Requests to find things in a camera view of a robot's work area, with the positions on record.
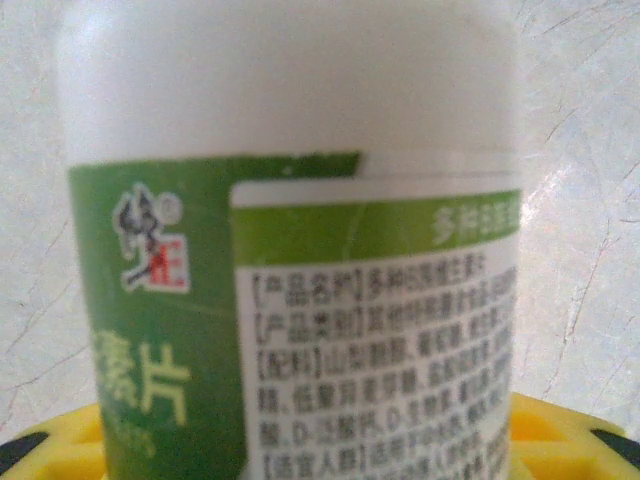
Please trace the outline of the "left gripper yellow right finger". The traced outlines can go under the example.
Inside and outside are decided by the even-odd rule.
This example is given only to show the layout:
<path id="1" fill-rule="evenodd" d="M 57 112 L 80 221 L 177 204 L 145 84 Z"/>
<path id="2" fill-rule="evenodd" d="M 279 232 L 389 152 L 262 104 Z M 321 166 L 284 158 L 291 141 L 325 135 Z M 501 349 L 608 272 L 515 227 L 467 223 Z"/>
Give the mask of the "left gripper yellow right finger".
<path id="1" fill-rule="evenodd" d="M 510 479 L 637 479 L 639 443 L 608 421 L 511 397 Z"/>

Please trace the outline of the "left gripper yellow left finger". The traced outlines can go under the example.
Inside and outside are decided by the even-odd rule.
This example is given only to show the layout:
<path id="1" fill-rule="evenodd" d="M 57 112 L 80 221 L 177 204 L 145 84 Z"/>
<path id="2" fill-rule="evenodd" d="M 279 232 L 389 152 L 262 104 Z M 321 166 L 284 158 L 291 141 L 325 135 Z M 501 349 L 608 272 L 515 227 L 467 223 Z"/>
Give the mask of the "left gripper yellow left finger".
<path id="1" fill-rule="evenodd" d="M 1 479 L 97 480 L 106 477 L 96 404 L 35 425 L 1 445 Z"/>

